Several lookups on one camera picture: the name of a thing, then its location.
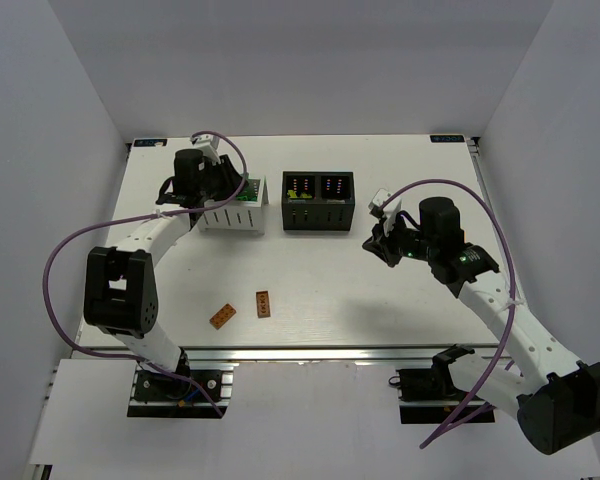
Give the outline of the lime rounded lego brick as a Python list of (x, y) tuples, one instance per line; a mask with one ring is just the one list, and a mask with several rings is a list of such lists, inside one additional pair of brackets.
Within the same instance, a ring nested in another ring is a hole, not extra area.
[(313, 196), (306, 191), (288, 190), (287, 198), (289, 200), (312, 200)]

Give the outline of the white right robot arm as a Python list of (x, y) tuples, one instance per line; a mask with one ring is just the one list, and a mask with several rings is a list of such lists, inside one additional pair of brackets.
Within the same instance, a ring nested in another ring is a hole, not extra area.
[(479, 398), (516, 419), (545, 455), (600, 431), (600, 362), (583, 362), (512, 299), (497, 262), (466, 241), (451, 199), (421, 201), (416, 228), (407, 226), (400, 199), (385, 189), (375, 194), (369, 210), (378, 222), (364, 250), (390, 267), (403, 258), (426, 262), (434, 278), (504, 341), (520, 372), (495, 368), (478, 388)]

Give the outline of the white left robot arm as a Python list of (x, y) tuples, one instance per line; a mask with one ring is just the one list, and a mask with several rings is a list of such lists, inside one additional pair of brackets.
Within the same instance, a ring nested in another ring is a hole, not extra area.
[(155, 372), (185, 374), (185, 355), (158, 323), (154, 269), (177, 240), (187, 235), (206, 206), (237, 196), (246, 178), (209, 142), (178, 150), (174, 174), (159, 189), (157, 205), (184, 213), (159, 214), (114, 246), (95, 247), (87, 256), (83, 317), (86, 323), (123, 343)]

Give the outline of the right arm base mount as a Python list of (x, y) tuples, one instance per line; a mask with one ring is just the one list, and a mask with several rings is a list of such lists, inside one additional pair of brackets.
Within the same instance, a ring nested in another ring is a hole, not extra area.
[(459, 405), (466, 392), (451, 381), (448, 366), (459, 357), (473, 354), (467, 345), (452, 345), (436, 352), (410, 351), (401, 358), (388, 385), (399, 399), (400, 421), (403, 425), (441, 424)]

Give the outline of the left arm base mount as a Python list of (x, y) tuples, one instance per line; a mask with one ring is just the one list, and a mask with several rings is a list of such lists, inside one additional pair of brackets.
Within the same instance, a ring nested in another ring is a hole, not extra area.
[(226, 369), (192, 369), (200, 386), (173, 379), (146, 366), (137, 366), (127, 406), (129, 418), (211, 419), (226, 412), (233, 372)]

